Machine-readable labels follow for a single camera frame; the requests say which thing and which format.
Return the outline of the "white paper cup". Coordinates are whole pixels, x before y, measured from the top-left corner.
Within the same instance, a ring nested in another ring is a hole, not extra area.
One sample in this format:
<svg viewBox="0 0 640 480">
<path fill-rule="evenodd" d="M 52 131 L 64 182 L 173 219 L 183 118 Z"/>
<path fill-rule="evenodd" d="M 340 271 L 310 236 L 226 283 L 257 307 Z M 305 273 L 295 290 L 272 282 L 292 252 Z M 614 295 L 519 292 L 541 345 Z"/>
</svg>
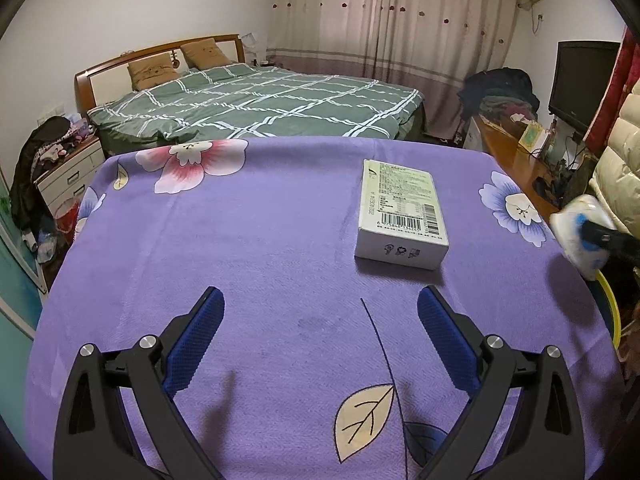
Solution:
<svg viewBox="0 0 640 480">
<path fill-rule="evenodd" d="M 550 216 L 549 226 L 565 257 L 583 278 L 594 281 L 597 272 L 608 261 L 610 252 L 587 238 L 584 229 L 595 226 L 604 234 L 616 232 L 614 222 L 600 202 L 588 194 L 578 196 Z"/>
</svg>

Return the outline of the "yellow-rimmed trash bin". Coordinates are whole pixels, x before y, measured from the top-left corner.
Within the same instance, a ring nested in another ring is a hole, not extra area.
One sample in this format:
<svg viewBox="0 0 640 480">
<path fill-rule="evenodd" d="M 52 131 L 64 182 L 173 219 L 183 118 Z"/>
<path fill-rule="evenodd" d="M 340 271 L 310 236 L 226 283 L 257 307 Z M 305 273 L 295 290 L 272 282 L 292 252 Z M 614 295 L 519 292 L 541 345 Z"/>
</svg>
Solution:
<svg viewBox="0 0 640 480">
<path fill-rule="evenodd" d="M 613 289 L 604 274 L 597 270 L 596 279 L 592 284 L 592 292 L 598 309 L 605 320 L 610 332 L 612 345 L 615 350 L 620 348 L 622 340 L 622 319 L 620 318 L 620 308 L 618 307 Z"/>
</svg>

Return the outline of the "cream puffer jacket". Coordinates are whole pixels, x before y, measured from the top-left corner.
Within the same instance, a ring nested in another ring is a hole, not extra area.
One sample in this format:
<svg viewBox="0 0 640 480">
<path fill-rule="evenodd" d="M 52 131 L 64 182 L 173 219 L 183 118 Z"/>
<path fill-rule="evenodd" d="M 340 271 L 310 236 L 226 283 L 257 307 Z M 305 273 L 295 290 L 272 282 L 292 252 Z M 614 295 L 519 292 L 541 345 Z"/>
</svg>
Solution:
<svg viewBox="0 0 640 480">
<path fill-rule="evenodd" d="M 608 145 L 594 168 L 590 188 L 620 231 L 640 236 L 639 84 L 626 97 Z"/>
</svg>

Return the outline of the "green framed picture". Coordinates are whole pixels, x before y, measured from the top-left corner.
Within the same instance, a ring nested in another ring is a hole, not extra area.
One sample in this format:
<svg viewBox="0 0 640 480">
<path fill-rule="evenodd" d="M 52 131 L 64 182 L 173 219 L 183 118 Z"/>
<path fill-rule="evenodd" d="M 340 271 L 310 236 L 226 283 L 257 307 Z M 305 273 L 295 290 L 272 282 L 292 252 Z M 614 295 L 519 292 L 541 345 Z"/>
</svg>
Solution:
<svg viewBox="0 0 640 480">
<path fill-rule="evenodd" d="M 540 150 L 546 142 L 548 132 L 543 125 L 538 122 L 530 122 L 518 140 L 518 144 L 529 154 L 534 154 Z"/>
</svg>

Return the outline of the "orange wooden desk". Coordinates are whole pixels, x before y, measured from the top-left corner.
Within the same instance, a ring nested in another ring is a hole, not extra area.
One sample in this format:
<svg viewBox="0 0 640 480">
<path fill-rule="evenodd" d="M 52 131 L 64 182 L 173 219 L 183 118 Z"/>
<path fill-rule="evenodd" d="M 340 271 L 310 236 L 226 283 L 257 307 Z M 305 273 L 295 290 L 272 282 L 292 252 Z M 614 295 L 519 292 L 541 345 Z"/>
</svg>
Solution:
<svg viewBox="0 0 640 480">
<path fill-rule="evenodd" d="M 502 171 L 527 195 L 544 221 L 559 211 L 539 196 L 533 187 L 536 178 L 547 175 L 547 167 L 518 144 L 518 140 L 495 126 L 487 125 L 480 116 L 472 117 L 469 132 L 480 135 L 483 151 L 491 155 Z"/>
</svg>

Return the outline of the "painted sliding wardrobe door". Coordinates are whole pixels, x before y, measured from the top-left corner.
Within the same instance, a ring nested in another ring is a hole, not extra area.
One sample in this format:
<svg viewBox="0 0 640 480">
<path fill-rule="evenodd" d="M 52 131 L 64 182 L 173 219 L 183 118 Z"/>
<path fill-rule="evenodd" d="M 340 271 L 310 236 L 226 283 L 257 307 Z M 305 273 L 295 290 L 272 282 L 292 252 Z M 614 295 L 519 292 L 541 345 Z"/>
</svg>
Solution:
<svg viewBox="0 0 640 480">
<path fill-rule="evenodd" d="M 12 220 L 9 187 L 1 176 L 1 310 L 33 337 L 47 293 L 40 266 Z"/>
</svg>

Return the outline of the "black television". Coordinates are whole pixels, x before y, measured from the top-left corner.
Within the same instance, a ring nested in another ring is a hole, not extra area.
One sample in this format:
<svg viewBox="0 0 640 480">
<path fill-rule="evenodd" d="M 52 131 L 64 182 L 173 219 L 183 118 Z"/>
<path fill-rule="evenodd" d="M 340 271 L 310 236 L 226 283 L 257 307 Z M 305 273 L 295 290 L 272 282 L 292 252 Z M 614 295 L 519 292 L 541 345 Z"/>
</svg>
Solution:
<svg viewBox="0 0 640 480">
<path fill-rule="evenodd" d="M 620 43 L 560 41 L 556 50 L 549 112 L 586 133 L 603 99 Z"/>
</svg>

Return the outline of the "pile of dark clothes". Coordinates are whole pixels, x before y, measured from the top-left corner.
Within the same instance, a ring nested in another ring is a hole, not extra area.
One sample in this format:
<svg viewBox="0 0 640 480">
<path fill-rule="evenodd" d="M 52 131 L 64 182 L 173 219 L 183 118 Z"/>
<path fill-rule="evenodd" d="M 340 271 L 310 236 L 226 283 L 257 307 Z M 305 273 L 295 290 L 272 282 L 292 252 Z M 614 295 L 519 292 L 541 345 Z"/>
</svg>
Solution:
<svg viewBox="0 0 640 480">
<path fill-rule="evenodd" d="M 537 119 L 540 101 L 536 97 L 529 74 L 519 68 L 503 67 L 483 70 L 465 79 L 458 92 L 462 120 L 480 114 L 499 119 L 513 115 L 508 108 L 515 106 L 516 114 Z"/>
</svg>

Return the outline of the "white green flat box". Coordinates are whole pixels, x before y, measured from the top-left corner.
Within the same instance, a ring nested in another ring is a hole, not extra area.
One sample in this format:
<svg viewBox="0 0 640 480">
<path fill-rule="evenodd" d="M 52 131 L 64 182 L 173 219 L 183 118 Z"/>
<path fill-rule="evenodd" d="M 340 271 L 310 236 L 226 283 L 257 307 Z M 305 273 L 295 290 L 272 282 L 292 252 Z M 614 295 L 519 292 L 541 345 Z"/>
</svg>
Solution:
<svg viewBox="0 0 640 480">
<path fill-rule="evenodd" d="M 448 249 L 432 176 L 426 171 L 366 159 L 355 256 L 434 271 Z"/>
</svg>

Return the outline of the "red bucket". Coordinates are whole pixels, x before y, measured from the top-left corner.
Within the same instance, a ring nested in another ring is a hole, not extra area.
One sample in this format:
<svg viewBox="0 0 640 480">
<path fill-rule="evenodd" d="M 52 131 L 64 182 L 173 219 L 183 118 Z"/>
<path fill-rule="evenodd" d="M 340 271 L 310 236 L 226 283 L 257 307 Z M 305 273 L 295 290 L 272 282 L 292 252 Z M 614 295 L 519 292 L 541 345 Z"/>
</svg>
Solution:
<svg viewBox="0 0 640 480">
<path fill-rule="evenodd" d="M 64 200 L 53 214 L 56 229 L 67 244 L 71 245 L 75 236 L 79 203 L 74 198 Z"/>
</svg>

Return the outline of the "purple floral tablecloth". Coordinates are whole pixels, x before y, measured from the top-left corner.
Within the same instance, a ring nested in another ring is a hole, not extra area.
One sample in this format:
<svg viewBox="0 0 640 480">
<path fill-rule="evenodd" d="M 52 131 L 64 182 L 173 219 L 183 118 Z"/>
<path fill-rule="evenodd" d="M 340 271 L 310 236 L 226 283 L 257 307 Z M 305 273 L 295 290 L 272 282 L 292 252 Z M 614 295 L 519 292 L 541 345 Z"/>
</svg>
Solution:
<svg viewBox="0 0 640 480">
<path fill-rule="evenodd" d="M 434 271 L 355 255 L 368 159 L 428 172 L 449 237 Z M 586 283 L 544 219 L 482 153 L 372 139 L 254 139 L 109 159 L 50 291 L 30 352 L 26 445 L 52 468 L 77 350 L 159 333 L 215 286 L 226 310 L 176 404 L 229 479 L 411 479 L 422 430 L 449 431 L 454 388 L 418 319 L 435 285 L 510 346 L 558 346 L 572 374 L 586 469 L 602 464 L 622 378 Z"/>
</svg>

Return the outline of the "black jacket on cabinet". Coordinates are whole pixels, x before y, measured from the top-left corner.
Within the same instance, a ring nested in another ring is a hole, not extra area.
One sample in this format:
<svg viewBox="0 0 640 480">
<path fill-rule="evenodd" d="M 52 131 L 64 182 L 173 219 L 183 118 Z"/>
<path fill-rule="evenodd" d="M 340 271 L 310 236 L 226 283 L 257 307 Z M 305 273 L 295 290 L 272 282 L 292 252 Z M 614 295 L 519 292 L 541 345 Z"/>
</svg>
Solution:
<svg viewBox="0 0 640 480">
<path fill-rule="evenodd" d="M 42 218 L 48 214 L 46 203 L 35 185 L 40 157 L 69 131 L 70 121 L 66 117 L 50 117 L 35 128 L 21 149 L 10 188 L 12 219 L 21 232 L 37 234 Z"/>
</svg>

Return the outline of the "white bedside cabinet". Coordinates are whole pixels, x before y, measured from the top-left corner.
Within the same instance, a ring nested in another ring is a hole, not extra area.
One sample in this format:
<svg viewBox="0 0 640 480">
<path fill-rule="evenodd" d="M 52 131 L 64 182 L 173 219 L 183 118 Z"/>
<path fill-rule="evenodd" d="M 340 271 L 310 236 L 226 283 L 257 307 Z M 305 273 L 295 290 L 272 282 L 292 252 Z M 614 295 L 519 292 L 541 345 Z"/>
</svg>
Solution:
<svg viewBox="0 0 640 480">
<path fill-rule="evenodd" d="M 104 160 L 100 139 L 89 136 L 73 153 L 36 180 L 36 187 L 52 217 L 64 204 L 82 199 Z"/>
</svg>

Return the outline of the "pink striped curtain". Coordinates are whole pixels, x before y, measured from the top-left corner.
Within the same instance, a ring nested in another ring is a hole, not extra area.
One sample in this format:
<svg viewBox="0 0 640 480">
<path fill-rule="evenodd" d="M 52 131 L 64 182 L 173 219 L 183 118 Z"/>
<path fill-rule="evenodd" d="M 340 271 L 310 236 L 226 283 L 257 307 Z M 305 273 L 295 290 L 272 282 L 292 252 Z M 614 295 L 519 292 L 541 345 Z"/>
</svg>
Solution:
<svg viewBox="0 0 640 480">
<path fill-rule="evenodd" d="M 273 0 L 267 58 L 422 93 L 426 131 L 450 139 L 465 79 L 502 66 L 518 0 Z"/>
</svg>

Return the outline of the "bed with green plaid duvet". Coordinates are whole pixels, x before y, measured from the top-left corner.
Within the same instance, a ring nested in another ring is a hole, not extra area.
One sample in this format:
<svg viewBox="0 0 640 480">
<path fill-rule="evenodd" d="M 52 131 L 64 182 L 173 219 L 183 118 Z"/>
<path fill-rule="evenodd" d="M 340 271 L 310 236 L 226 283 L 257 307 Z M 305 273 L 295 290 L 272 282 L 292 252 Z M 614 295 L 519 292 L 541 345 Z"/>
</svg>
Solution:
<svg viewBox="0 0 640 480">
<path fill-rule="evenodd" d="M 189 141 L 338 136 L 416 140 L 425 125 L 419 90 L 376 79 L 307 75 L 246 62 L 235 34 L 213 38 L 233 63 L 192 68 L 180 47 L 194 39 L 125 52 L 75 76 L 78 110 L 114 156 Z M 176 80 L 134 91 L 128 64 L 168 53 Z"/>
</svg>

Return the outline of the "left brown pillow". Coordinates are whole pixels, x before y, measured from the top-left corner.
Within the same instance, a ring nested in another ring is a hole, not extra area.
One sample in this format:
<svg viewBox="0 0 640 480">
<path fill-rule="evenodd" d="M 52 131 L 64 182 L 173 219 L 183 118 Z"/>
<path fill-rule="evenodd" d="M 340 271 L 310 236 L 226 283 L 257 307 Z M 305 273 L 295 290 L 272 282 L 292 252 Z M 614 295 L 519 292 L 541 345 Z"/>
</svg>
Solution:
<svg viewBox="0 0 640 480">
<path fill-rule="evenodd" d="M 148 90 L 180 77 L 168 53 L 131 62 L 127 68 L 134 91 Z"/>
</svg>

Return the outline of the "brown pillow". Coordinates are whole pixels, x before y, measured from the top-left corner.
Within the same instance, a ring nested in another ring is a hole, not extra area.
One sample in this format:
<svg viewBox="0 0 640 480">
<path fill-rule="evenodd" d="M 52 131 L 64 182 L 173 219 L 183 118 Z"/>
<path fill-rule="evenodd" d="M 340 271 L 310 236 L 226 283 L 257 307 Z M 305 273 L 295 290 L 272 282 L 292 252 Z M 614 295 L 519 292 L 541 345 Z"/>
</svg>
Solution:
<svg viewBox="0 0 640 480">
<path fill-rule="evenodd" d="M 226 66 L 233 63 L 231 58 L 222 52 L 213 38 L 205 38 L 183 44 L 180 50 L 188 65 L 198 70 Z"/>
<path fill-rule="evenodd" d="M 127 68 L 134 91 L 148 90 L 180 77 L 168 53 L 131 62 Z"/>
</svg>

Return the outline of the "right brown pillow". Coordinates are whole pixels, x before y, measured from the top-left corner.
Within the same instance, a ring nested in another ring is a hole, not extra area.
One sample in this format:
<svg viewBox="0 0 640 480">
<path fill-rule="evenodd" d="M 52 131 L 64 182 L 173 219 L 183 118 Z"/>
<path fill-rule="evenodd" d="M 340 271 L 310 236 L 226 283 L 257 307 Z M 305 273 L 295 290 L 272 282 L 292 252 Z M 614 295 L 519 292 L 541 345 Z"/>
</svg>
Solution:
<svg viewBox="0 0 640 480">
<path fill-rule="evenodd" d="M 226 66 L 233 63 L 231 58 L 222 52 L 213 38 L 205 38 L 183 44 L 180 50 L 188 65 L 198 70 Z"/>
</svg>

